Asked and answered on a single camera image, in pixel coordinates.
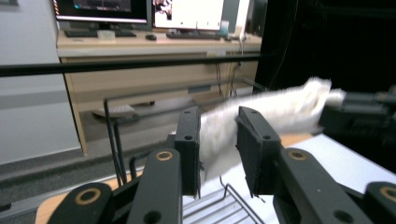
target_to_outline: floor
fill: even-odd
[[[136,152],[161,147],[167,135],[176,129],[179,111],[163,111],[193,105],[190,97],[157,101],[154,105],[134,105],[136,113],[143,116],[120,126],[125,162]],[[84,157],[80,150],[73,150],[0,166],[0,211],[7,205],[15,207],[20,203],[30,203],[32,197],[39,198],[48,192],[115,174],[106,120],[91,112],[82,116],[88,155]],[[35,212],[35,209],[30,209],[7,218],[2,218],[0,213],[0,223],[35,223]]]

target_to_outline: desk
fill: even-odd
[[[295,135],[284,135],[281,136],[282,140],[282,145],[284,147],[293,145],[295,143],[301,142],[303,140],[306,140],[310,138],[310,134],[295,134]],[[110,181],[106,182],[112,189],[115,189],[117,185],[117,180],[113,179]],[[53,211],[55,208],[61,203],[61,201],[64,199],[64,197],[67,194],[60,194],[57,196],[53,196],[46,201],[44,201],[37,209],[37,214],[35,217],[35,223],[36,224],[44,224],[47,223],[48,220],[50,219],[50,216],[52,215]]]
[[[149,41],[145,39],[145,34],[136,32],[137,37],[119,37],[114,41],[101,41],[98,38],[67,38],[63,32],[60,32],[57,52],[62,63],[83,63],[206,56],[207,53],[224,55],[238,53],[241,49],[239,41],[168,39],[165,34],[157,34],[157,41]],[[243,45],[244,54],[259,53],[261,43],[259,37],[249,35]],[[227,66],[228,64],[221,65],[223,78]],[[246,62],[236,70],[236,76],[254,80],[256,70],[257,62]],[[88,148],[80,113],[102,108],[104,99],[108,97],[215,81],[217,77],[215,65],[196,64],[73,73],[64,74],[64,78],[81,148],[83,153],[87,154]],[[112,105],[139,104],[186,94],[188,94],[187,90],[135,97],[117,101]]]

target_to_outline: monitor screen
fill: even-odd
[[[147,23],[146,0],[52,0],[57,21]]]
[[[220,30],[224,0],[151,0],[153,27]]]

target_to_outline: cable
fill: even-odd
[[[222,90],[221,90],[221,85],[220,85],[220,82],[221,82],[221,72],[220,72],[220,67],[219,67],[219,64],[218,64],[218,63],[216,63],[216,78],[217,78],[217,80],[218,80],[218,85],[219,85],[219,96],[220,96],[221,98],[224,98],[224,95],[223,95]]]
[[[291,29],[290,29],[290,32],[289,32],[288,41],[286,42],[285,50],[283,51],[282,59],[280,60],[279,66],[277,67],[274,76],[271,78],[270,84],[268,85],[268,88],[270,88],[270,89],[271,89],[272,85],[274,84],[274,81],[275,81],[277,75],[279,74],[280,67],[282,67],[283,62],[285,61],[286,52],[288,51],[289,42],[290,42],[290,39],[291,39],[291,34],[293,33],[294,23],[296,22],[296,18],[297,18],[298,1],[299,0],[296,0],[296,7],[294,9],[294,16],[293,16],[293,23],[291,25]]]

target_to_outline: white cloth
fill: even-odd
[[[232,99],[201,116],[200,161],[205,168],[201,179],[219,176],[238,162],[235,148],[239,106],[262,113],[278,134],[310,133],[318,127],[326,103],[341,104],[345,92],[331,90],[330,80],[311,77],[300,87]]]

